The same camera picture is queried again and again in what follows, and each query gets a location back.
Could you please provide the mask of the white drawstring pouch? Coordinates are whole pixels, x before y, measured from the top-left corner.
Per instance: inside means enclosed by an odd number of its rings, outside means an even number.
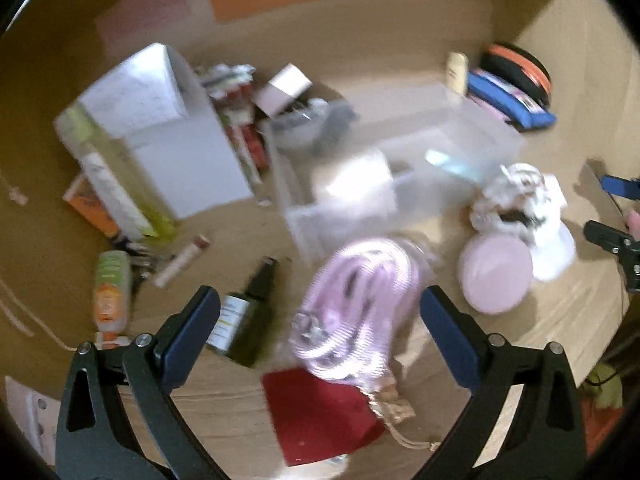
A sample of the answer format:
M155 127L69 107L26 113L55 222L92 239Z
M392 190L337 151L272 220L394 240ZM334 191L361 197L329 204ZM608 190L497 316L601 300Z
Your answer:
M480 192L470 212L477 232L518 237L528 247L533 278L551 282L575 260L574 237L562 220L567 200L554 174L517 162L502 166L500 174Z

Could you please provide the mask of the round pink case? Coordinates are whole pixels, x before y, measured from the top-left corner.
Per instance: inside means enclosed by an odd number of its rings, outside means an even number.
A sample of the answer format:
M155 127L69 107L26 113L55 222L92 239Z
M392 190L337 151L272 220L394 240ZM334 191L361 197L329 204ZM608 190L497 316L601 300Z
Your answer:
M516 308L533 281L533 260L516 236L483 233L472 237L458 260L463 297L477 312L497 315Z

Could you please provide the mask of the gold organza bag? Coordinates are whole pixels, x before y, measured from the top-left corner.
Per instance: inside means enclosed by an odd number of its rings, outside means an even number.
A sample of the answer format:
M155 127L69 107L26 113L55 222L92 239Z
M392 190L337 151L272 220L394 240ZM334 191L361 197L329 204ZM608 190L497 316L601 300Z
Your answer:
M412 440L399 431L398 426L416 417L416 412L409 401L400 395L396 377L389 368L383 375L367 379L360 391L367 397L370 410L400 446L407 450L431 453L439 448L440 441Z

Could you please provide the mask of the mint green tube bottle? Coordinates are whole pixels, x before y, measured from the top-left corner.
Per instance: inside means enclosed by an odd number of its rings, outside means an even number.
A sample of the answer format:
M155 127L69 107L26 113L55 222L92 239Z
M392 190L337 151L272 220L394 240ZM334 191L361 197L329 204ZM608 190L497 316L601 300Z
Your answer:
M442 171L448 172L458 178L480 183L483 180L483 173L478 171L475 167L469 165L467 162L461 159L456 159L450 155L436 151L427 150L424 154L424 159L432 166L439 168Z

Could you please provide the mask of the dark green spray bottle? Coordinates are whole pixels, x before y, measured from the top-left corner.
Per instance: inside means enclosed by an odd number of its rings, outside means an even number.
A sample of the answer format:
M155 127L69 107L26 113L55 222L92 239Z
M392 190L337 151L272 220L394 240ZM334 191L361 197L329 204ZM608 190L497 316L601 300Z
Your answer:
M278 262L266 257L242 292L224 297L219 318L206 346L244 367L253 367L262 351L273 320L271 295Z

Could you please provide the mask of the pink cable bundle bag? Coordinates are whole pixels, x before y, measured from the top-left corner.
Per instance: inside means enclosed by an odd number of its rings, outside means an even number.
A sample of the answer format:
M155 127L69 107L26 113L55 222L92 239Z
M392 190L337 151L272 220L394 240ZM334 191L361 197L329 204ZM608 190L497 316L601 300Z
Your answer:
M390 372L394 340L434 280L437 258L408 236L350 243L314 274L288 342L310 374L369 388Z

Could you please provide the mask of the blue patchwork pouch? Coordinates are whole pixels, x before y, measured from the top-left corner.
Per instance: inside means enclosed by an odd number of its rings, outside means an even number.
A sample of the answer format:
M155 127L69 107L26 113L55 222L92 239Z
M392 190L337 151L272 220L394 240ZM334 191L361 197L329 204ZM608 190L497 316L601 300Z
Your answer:
M555 125L555 114L537 104L528 94L503 79L486 72L472 70L468 89L473 96L495 107L522 131L547 129Z

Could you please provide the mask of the black orange zip case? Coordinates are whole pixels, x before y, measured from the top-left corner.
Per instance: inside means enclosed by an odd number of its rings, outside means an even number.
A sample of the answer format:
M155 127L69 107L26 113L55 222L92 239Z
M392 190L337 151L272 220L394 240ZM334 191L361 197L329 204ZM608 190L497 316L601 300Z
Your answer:
M528 51L508 42L495 42L480 57L480 68L522 90L540 106L550 106L551 76Z

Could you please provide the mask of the small lip balm tube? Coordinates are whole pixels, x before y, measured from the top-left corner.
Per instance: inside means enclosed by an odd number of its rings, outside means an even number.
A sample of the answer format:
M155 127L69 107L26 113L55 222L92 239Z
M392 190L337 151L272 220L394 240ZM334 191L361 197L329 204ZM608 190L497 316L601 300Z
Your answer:
M153 278L153 284L157 288L166 288L179 274L186 270L194 261L209 248L209 239L200 234L191 240L191 243L183 248L178 255L158 272Z

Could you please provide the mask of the cream lotion bottle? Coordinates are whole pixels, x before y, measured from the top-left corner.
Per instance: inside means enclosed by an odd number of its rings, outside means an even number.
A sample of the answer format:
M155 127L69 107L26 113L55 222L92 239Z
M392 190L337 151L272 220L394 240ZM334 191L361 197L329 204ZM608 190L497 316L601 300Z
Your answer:
M465 54L450 52L446 65L446 86L449 90L465 96L468 91L469 60Z

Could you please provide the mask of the clear plastic storage bin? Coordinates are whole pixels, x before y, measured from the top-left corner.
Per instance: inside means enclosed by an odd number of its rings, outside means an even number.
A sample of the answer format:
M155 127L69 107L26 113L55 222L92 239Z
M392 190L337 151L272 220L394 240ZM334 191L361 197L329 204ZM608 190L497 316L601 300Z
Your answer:
M281 214L306 263L465 206L526 144L443 84L354 92L266 119L260 130ZM430 165L427 150L464 160L482 182Z

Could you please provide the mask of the orange book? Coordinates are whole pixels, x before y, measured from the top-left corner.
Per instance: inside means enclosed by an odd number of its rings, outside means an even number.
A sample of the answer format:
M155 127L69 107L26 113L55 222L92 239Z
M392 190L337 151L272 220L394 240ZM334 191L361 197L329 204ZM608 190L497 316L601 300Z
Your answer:
M82 172L63 194L63 200L110 240L119 236L119 226L108 214L98 194Z

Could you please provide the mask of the yellow green book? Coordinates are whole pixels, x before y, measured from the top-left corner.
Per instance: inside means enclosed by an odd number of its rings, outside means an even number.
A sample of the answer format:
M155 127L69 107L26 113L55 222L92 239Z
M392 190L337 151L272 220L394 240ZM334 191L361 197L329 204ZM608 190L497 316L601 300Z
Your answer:
M55 119L54 128L128 240L167 243L176 236L175 220L148 179L81 102L66 107Z

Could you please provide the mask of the white magazine file holder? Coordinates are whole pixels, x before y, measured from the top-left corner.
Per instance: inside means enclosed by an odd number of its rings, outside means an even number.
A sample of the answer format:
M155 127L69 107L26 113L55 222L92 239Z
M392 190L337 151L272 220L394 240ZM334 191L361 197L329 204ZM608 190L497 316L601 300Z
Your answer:
M166 44L126 58L55 118L56 133L74 156L90 143L79 115L176 220L253 195L196 73Z

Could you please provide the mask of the small white pink box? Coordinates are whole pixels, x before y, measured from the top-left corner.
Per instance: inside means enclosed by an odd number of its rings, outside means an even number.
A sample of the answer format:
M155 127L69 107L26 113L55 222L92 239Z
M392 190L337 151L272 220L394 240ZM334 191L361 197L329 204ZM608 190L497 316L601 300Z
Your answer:
M253 103L268 117L277 116L312 86L295 65L285 65L253 96Z

